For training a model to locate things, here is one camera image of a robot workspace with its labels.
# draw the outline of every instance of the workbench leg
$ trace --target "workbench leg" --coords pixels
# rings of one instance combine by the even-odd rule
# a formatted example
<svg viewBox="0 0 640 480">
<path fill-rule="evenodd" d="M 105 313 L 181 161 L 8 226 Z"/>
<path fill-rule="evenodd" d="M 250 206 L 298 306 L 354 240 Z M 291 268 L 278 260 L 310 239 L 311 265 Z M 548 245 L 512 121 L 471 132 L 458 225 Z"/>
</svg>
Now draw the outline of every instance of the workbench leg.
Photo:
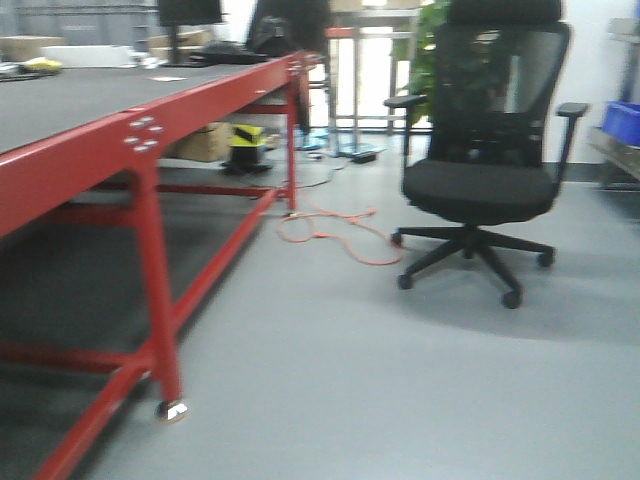
<svg viewBox="0 0 640 480">
<path fill-rule="evenodd" d="M 297 98 L 297 92 L 299 89 L 307 88 L 308 78 L 306 69 L 302 69 L 302 72 L 298 72 L 300 76 L 293 77 L 292 81 L 285 88 L 287 105 L 287 186 L 286 197 L 289 203 L 289 211 L 295 212 L 297 208 L 296 203 L 296 141 L 295 141 L 295 128 L 298 124 L 298 116 L 296 114 L 296 104 L 299 101 Z M 300 92 L 300 99 L 303 99 L 303 95 L 308 95 L 308 91 Z"/>
<path fill-rule="evenodd" d="M 181 400 L 176 329 L 171 318 L 172 297 L 157 184 L 155 169 L 133 174 L 135 229 L 151 321 L 153 377 L 160 382 L 163 399 L 156 413 L 164 421 L 176 422 L 185 416 L 187 407 Z"/>
</svg>

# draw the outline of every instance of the red workbench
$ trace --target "red workbench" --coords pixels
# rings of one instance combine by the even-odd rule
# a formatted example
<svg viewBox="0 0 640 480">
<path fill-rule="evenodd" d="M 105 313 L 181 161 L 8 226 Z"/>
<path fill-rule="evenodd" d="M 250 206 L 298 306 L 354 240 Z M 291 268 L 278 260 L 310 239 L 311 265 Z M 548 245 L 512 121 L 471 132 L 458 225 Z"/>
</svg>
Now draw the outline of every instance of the red workbench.
<svg viewBox="0 0 640 480">
<path fill-rule="evenodd" d="M 158 82 L 149 77 L 184 77 Z M 133 353 L 62 349 L 0 339 L 0 360 L 109 375 L 91 406 L 67 432 L 35 478 L 66 478 L 138 381 L 150 374 L 162 392 L 158 415 L 183 417 L 176 335 L 243 242 L 260 216 L 278 198 L 295 209 L 295 96 L 306 91 L 303 54 L 253 66 L 204 69 L 66 70 L 56 77 L 1 85 L 0 238 L 21 227 L 47 221 L 129 226 L 136 232 L 150 333 Z M 256 103 L 282 89 L 282 105 Z M 164 148 L 206 123 L 234 112 L 287 115 L 288 168 L 278 188 L 166 185 L 157 161 Z M 125 205 L 70 202 L 82 192 L 126 173 Z M 226 244 L 204 266 L 180 298 L 169 285 L 159 192 L 259 197 Z"/>
</svg>

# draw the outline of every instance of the chair headrest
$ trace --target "chair headrest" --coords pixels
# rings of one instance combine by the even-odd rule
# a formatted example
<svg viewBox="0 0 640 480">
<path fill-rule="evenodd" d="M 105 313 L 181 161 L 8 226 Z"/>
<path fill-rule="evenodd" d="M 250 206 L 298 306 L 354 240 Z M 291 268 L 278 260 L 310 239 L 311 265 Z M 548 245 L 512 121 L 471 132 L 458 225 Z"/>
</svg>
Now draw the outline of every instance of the chair headrest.
<svg viewBox="0 0 640 480">
<path fill-rule="evenodd" d="M 448 23 L 458 25 L 535 25 L 562 17 L 560 0 L 453 0 Z"/>
</svg>

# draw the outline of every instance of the chair seat cushion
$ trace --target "chair seat cushion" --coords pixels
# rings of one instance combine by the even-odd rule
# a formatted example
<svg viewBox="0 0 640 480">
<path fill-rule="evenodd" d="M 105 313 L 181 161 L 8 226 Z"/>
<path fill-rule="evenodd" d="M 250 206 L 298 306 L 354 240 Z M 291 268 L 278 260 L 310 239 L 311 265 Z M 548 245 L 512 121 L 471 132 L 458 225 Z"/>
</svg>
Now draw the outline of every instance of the chair seat cushion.
<svg viewBox="0 0 640 480">
<path fill-rule="evenodd" d="M 404 175 L 413 205 L 452 222 L 498 225 L 547 212 L 554 185 L 542 168 L 421 160 Z"/>
</svg>

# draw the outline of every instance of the orange extension cord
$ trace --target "orange extension cord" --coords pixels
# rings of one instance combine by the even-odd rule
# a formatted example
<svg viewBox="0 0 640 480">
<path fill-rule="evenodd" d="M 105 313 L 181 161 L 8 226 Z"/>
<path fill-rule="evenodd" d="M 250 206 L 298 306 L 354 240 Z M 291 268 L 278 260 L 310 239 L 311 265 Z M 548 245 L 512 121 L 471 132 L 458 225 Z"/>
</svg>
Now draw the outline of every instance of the orange extension cord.
<svg viewBox="0 0 640 480">
<path fill-rule="evenodd" d="M 329 210 L 326 210 L 324 208 L 320 208 L 317 205 L 314 205 L 312 202 L 309 201 L 308 198 L 305 198 L 306 202 L 309 203 L 313 208 L 315 208 L 317 210 L 317 212 L 315 213 L 298 213 L 298 214 L 293 214 L 290 215 L 288 217 L 282 218 L 280 220 L 280 222 L 278 223 L 278 227 L 277 227 L 277 231 L 278 231 L 278 235 L 280 236 L 280 238 L 282 238 L 283 240 L 287 241 L 287 242 L 291 242 L 291 243 L 304 243 L 304 242 L 308 242 L 314 238 L 333 238 L 335 240 L 338 240 L 342 246 L 344 247 L 344 249 L 347 251 L 347 253 L 349 253 L 349 255 L 351 255 L 354 259 L 356 259 L 358 262 L 360 263 L 364 263 L 365 265 L 376 265 L 376 266 L 383 266 L 383 265 L 392 265 L 394 263 L 398 263 L 401 259 L 402 259 L 402 247 L 396 245 L 395 243 L 393 243 L 391 241 L 391 239 L 389 238 L 389 236 L 387 234 L 385 234 L 384 232 L 373 228 L 369 225 L 365 225 L 363 224 L 360 220 L 364 217 L 370 217 L 372 215 L 375 215 L 376 213 L 376 209 L 375 208 L 370 208 L 367 211 L 363 212 L 363 213 L 357 213 L 355 215 L 347 215 L 347 214 L 342 214 L 342 213 L 336 213 L 336 212 L 331 212 Z M 364 228 L 365 230 L 368 230 L 370 232 L 372 232 L 373 234 L 381 237 L 385 243 L 387 245 L 391 245 L 393 247 L 393 249 L 396 251 L 396 256 L 390 260 L 382 260 L 382 261 L 373 261 L 373 260 L 367 260 L 366 258 L 361 257 L 360 255 L 358 255 L 355 250 L 351 247 L 351 244 L 349 243 L 349 240 L 347 240 L 344 237 L 341 237 L 339 235 L 335 235 L 332 233 L 327 233 L 327 232 L 322 232 L 319 231 L 316 227 L 317 224 L 315 222 L 315 218 L 318 217 L 333 217 L 333 218 L 341 218 L 343 220 L 346 220 L 347 222 L 349 222 L 351 225 L 355 225 L 356 227 L 360 227 L 360 228 Z M 304 219 L 310 226 L 310 231 L 311 233 L 309 233 L 309 235 L 302 237 L 302 238 L 294 238 L 291 237 L 289 235 L 287 235 L 286 233 L 284 233 L 284 224 L 287 222 L 291 222 L 294 220 L 301 220 Z"/>
</svg>

